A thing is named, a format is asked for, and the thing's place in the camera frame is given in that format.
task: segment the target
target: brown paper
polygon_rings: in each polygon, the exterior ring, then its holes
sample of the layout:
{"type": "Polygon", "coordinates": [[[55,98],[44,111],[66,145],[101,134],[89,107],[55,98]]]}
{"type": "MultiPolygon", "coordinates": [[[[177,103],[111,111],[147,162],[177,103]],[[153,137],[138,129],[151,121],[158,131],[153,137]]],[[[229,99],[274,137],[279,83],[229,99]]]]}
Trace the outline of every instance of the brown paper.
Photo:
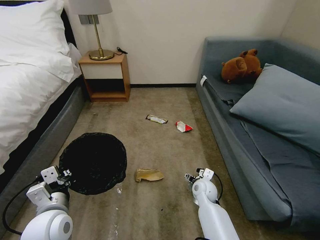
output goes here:
{"type": "Polygon", "coordinates": [[[157,181],[164,178],[162,172],[156,169],[137,169],[136,172],[136,181],[140,182],[141,179],[148,181],[157,181]]]}

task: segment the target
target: white bedsheet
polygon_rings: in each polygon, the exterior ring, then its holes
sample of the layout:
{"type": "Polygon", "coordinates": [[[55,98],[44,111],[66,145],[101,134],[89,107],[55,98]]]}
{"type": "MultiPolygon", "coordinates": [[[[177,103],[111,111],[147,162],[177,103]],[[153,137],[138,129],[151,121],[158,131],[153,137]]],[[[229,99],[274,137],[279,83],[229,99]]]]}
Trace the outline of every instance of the white bedsheet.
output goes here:
{"type": "Polygon", "coordinates": [[[9,154],[36,128],[49,106],[81,75],[81,55],[69,44],[74,75],[68,83],[30,64],[2,64],[0,60],[0,174],[9,154]]]}

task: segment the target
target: nightstand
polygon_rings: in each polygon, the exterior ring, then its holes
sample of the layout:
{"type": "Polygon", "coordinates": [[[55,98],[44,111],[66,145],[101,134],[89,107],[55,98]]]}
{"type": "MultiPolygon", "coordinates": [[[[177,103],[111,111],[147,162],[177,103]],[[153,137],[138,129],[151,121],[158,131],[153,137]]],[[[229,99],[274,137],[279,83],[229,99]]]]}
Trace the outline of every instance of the nightstand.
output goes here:
{"type": "Polygon", "coordinates": [[[97,61],[86,53],[79,61],[91,102],[127,102],[130,96],[130,77],[127,55],[97,61]]]}

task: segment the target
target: trash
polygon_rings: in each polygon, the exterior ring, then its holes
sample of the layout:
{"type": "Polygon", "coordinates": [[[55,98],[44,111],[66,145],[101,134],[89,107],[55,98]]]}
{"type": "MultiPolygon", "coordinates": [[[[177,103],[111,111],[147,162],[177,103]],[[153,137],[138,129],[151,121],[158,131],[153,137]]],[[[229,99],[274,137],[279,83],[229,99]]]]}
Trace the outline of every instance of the trash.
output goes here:
{"type": "Polygon", "coordinates": [[[147,117],[146,117],[147,120],[150,120],[152,122],[157,122],[157,123],[160,123],[160,124],[163,124],[163,123],[167,123],[168,120],[166,119],[163,119],[163,118],[158,118],[157,116],[154,116],[154,115],[151,115],[149,114],[147,117]]]}
{"type": "Polygon", "coordinates": [[[119,188],[119,187],[117,188],[117,192],[118,192],[119,194],[122,193],[122,185],[120,186],[120,188],[119,188]]]}
{"type": "Polygon", "coordinates": [[[187,132],[193,129],[192,127],[181,121],[176,122],[176,126],[180,132],[187,132]]]}
{"type": "Polygon", "coordinates": [[[162,172],[156,169],[137,169],[136,181],[141,182],[141,179],[148,181],[157,181],[164,178],[162,172]]]}
{"type": "Polygon", "coordinates": [[[84,133],[60,156],[59,171],[68,169],[72,172],[71,190],[84,195],[104,193],[125,179],[126,149],[111,134],[84,133]]]}

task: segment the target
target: black trash bag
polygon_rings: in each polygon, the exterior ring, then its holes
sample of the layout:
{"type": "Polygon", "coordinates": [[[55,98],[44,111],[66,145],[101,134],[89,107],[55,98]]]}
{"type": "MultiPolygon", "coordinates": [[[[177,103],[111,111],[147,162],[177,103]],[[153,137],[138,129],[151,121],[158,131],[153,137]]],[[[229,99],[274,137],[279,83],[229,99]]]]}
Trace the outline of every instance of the black trash bag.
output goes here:
{"type": "Polygon", "coordinates": [[[82,134],[60,156],[59,171],[67,169],[72,173],[73,191],[84,195],[106,192],[126,177],[126,149],[111,134],[82,134]]]}

